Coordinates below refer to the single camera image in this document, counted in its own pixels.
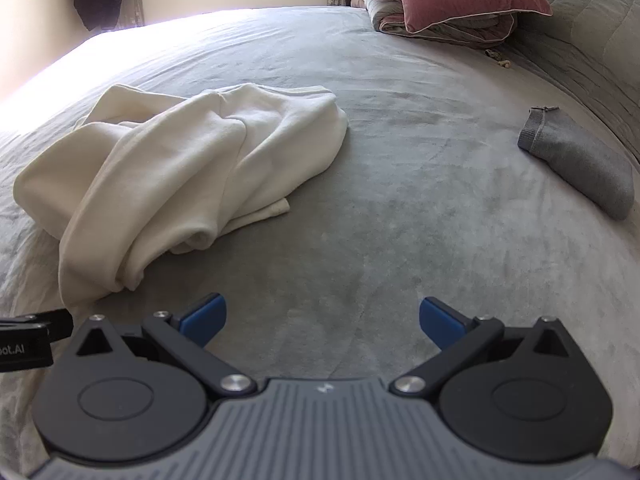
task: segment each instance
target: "quilted fabric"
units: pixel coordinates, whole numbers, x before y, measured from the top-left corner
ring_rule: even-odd
[[[590,108],[640,159],[640,0],[548,0],[510,45]]]

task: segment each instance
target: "metal screw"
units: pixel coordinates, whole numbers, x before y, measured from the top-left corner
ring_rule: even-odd
[[[404,377],[396,379],[396,382],[394,382],[396,390],[404,394],[416,394],[421,392],[424,390],[426,385],[427,383],[424,382],[422,377],[417,377],[415,375],[405,375]]]
[[[251,386],[251,379],[242,374],[231,374],[223,377],[220,386],[228,392],[242,392]]]

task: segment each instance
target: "bed sheet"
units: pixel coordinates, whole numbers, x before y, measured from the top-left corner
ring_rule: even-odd
[[[74,311],[134,322],[210,291],[229,307],[208,348],[256,378],[389,380],[436,352],[417,307],[528,325],[559,316],[614,401],[603,454],[640,462],[640,208],[623,222],[516,146],[530,106],[559,105],[624,151],[583,106],[518,65],[371,30],[346,7],[217,12],[91,38],[0,106],[0,316],[60,305],[58,243],[12,199],[15,175],[114,83],[192,96],[241,82],[323,85],[350,128],[291,211],[165,254],[135,292]],[[60,352],[62,345],[57,345]],[[46,456],[29,405],[45,370],[0,376],[0,461]]]

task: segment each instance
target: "blue gripper pad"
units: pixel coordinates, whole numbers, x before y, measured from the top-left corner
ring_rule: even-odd
[[[437,298],[420,304],[420,328],[438,348],[444,350],[466,335],[473,322]]]
[[[181,317],[178,332],[203,348],[226,323],[226,301],[219,294],[209,294]]]

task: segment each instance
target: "gray sleeve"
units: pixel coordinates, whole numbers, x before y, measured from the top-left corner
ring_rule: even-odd
[[[532,108],[518,146],[545,160],[552,170],[623,220],[634,203],[631,164],[557,107]]]

